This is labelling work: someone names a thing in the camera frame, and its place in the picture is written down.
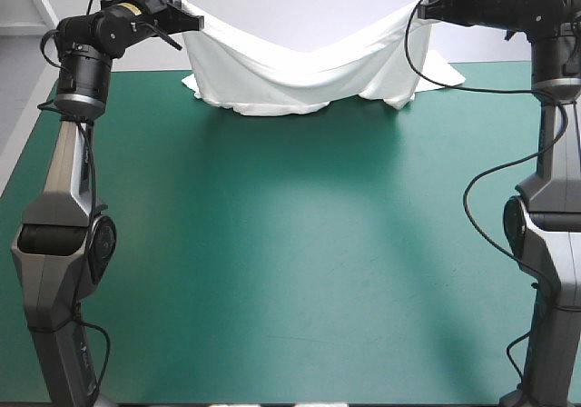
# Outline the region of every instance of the white cloth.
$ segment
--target white cloth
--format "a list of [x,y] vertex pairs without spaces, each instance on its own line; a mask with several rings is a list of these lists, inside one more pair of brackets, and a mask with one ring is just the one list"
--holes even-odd
[[[184,39],[193,74],[184,79],[197,98],[252,116],[316,112],[353,95],[381,99],[400,109],[418,90],[430,90],[406,61],[403,39],[412,6],[406,6],[336,44],[301,53],[250,35],[182,0],[205,17],[202,32]],[[409,50],[417,66],[447,84],[465,78],[440,55],[428,54],[430,22],[412,23]]]

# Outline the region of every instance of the yellow label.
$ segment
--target yellow label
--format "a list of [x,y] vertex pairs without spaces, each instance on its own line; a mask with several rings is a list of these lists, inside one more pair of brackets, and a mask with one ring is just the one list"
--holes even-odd
[[139,7],[137,7],[136,5],[132,5],[130,3],[119,3],[118,5],[120,5],[121,7],[125,7],[126,9],[131,10],[135,16],[139,16],[143,13],[139,9]]

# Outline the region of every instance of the wall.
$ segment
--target wall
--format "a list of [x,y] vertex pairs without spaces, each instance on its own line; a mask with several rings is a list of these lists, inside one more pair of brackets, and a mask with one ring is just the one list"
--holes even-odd
[[[50,0],[58,15],[79,15],[87,0]],[[414,0],[189,0],[250,33],[290,48],[309,51],[359,30]],[[504,33],[484,28],[437,25],[433,46],[452,62],[525,60],[524,36],[506,43]],[[140,44],[117,69],[177,69],[188,66],[185,54],[155,42]]]
[[0,0],[0,35],[41,34],[45,30],[32,0]]

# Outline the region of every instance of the table surface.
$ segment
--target table surface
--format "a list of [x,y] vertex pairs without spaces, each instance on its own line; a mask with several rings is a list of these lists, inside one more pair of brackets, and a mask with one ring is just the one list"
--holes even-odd
[[[526,63],[458,69],[471,85],[529,81]],[[114,74],[97,125],[99,194],[119,230],[84,304],[113,338],[104,392],[495,403],[516,387],[504,349],[527,330],[532,282],[469,226],[461,195],[479,171],[536,148],[532,97],[436,91],[400,112],[355,97],[247,118],[196,101],[186,74]],[[9,245],[57,130],[43,114],[0,199],[0,401],[47,399]],[[533,169],[474,192],[501,242],[504,203]],[[91,340],[98,367],[103,342]]]

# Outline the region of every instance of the green table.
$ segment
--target green table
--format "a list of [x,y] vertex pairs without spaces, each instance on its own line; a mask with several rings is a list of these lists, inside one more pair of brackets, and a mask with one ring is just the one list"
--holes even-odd
[[[458,69],[472,85],[529,78],[525,63]],[[477,172],[535,149],[533,98],[438,91],[399,113],[350,98],[245,118],[193,99],[186,74],[115,74],[97,126],[120,242],[84,313],[113,337],[108,395],[495,403],[515,388],[504,348],[527,330],[532,280],[473,231],[461,195]],[[0,401],[47,399],[9,245],[57,130],[56,116],[39,119],[0,199]],[[504,202],[533,169],[474,193],[502,242]]]

